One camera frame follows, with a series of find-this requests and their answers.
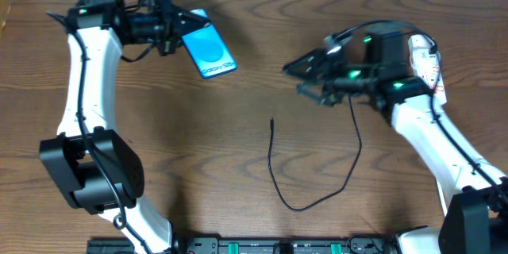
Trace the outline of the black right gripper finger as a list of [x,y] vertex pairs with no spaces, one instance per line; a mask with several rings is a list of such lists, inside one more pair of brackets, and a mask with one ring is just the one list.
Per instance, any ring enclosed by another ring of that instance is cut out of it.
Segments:
[[283,66],[285,75],[296,78],[318,78],[328,71],[328,58],[323,48],[315,48]]
[[307,83],[300,83],[296,86],[296,91],[300,95],[312,99],[320,106],[332,106],[333,100],[329,94],[324,92],[320,87]]

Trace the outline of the blue Galaxy smartphone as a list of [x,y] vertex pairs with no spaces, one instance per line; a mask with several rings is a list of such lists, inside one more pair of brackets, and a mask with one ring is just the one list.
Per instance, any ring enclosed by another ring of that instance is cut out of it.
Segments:
[[204,79],[237,69],[236,60],[213,24],[183,36],[183,44]]

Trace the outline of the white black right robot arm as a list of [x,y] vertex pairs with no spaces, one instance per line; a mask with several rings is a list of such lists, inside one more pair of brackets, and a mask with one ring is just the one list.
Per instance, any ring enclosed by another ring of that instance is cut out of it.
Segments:
[[404,137],[432,172],[444,221],[386,239],[382,253],[504,253],[507,250],[507,177],[484,159],[444,111],[445,89],[437,42],[404,21],[363,23],[361,63],[346,56],[356,29],[329,35],[283,67],[298,93],[322,106],[357,96]]

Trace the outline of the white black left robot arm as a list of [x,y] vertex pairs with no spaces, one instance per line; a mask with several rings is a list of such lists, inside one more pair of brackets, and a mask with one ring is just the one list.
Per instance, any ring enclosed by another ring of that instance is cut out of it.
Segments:
[[120,137],[115,117],[118,64],[127,45],[173,54],[183,37],[211,25],[172,0],[79,0],[54,14],[67,34],[71,70],[56,136],[40,143],[40,160],[68,205],[107,220],[136,253],[185,253],[144,192],[139,156]]

